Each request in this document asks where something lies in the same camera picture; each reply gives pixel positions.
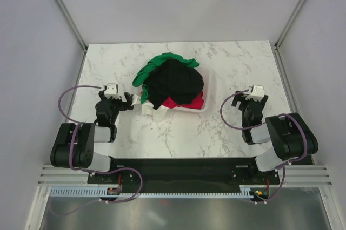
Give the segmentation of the black t-shirt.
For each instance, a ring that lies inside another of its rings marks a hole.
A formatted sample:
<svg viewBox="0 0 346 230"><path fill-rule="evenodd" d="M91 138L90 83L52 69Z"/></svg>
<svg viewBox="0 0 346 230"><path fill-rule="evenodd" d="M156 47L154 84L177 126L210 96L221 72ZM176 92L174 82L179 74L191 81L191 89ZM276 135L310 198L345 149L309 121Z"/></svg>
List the black t-shirt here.
<svg viewBox="0 0 346 230"><path fill-rule="evenodd" d="M170 59L157 67L143 86L156 110L169 97L178 104L190 104L203 91L204 81L195 68Z"/></svg>

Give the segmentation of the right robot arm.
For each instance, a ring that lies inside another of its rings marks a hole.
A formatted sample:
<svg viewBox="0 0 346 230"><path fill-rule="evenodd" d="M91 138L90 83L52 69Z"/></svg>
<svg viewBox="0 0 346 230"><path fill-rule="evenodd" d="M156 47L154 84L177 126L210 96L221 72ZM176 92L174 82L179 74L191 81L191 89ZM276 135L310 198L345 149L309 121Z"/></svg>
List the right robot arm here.
<svg viewBox="0 0 346 230"><path fill-rule="evenodd" d="M251 159L248 178L261 183L267 172L292 164L317 153L318 142L299 113L263 117L267 95L255 97L246 91L236 91L232 106L239 105L243 140L248 145L271 143L264 153Z"/></svg>

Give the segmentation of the white plastic basket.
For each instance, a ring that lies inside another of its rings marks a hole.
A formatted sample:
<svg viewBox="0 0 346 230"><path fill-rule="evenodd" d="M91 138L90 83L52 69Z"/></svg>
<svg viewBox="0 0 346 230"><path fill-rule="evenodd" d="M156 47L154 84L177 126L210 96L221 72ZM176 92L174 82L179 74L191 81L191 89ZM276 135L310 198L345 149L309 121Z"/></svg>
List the white plastic basket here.
<svg viewBox="0 0 346 230"><path fill-rule="evenodd" d="M201 74L204 81L204 87L203 87L203 106L201 109L190 109L185 107L175 107L172 110L173 111L182 111L182 112L190 112L190 113L203 113L208 109L210 97L211 97L211 90L213 87L213 72L208 67L202 67L199 66L196 68L196 70Z"/></svg>

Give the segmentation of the white t-shirt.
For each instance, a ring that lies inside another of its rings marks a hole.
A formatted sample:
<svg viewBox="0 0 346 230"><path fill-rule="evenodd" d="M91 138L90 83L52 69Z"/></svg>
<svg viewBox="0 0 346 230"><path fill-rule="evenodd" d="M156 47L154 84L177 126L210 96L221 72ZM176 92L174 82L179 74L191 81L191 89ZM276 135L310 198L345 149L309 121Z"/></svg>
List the white t-shirt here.
<svg viewBox="0 0 346 230"><path fill-rule="evenodd" d="M161 105L158 109L155 110L154 105L148 100L142 104L141 97L136 94L132 97L131 105L140 105L142 115L152 116L153 121L156 123L162 122L166 117L167 111L169 110L169 108L164 105Z"/></svg>

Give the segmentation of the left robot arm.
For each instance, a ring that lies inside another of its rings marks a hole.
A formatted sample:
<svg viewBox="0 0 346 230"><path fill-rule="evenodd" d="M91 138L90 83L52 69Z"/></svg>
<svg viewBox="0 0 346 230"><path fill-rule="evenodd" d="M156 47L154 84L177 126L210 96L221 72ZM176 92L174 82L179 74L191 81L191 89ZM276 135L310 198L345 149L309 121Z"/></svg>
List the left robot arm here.
<svg viewBox="0 0 346 230"><path fill-rule="evenodd" d="M92 123L62 123L50 153L54 167L100 172L107 183L118 179L118 169L111 165L111 157L94 151L96 143L112 143L117 135L116 120L120 112L132 110L133 95L126 92L126 101L120 96L99 92L95 105L96 120Z"/></svg>

